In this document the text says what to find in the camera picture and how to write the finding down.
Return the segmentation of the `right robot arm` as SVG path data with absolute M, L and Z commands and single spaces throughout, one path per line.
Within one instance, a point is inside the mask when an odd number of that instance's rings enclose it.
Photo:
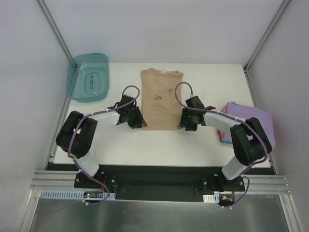
M 191 96 L 183 106 L 179 128 L 196 131 L 197 126 L 208 126 L 231 136 L 234 157 L 215 176 L 221 190 L 229 190 L 235 179 L 272 151 L 272 145 L 259 119 L 237 118 L 205 107 L 198 96 Z

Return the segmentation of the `beige t shirt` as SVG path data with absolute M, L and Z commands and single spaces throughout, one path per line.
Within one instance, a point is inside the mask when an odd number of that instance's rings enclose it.
M 144 131 L 177 131 L 182 107 L 181 90 L 175 91 L 183 81 L 180 71 L 164 71 L 149 68 L 141 73 L 141 112 L 146 122 Z

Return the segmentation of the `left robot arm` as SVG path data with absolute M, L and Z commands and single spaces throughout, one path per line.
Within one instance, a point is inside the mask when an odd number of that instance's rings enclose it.
M 101 185 L 99 164 L 90 153 L 96 130 L 127 123 L 132 129 L 146 125 L 135 98 L 124 94 L 121 100 L 106 110 L 84 115 L 70 112 L 56 137 L 56 145 L 68 154 L 79 171 L 86 175 L 91 188 Z

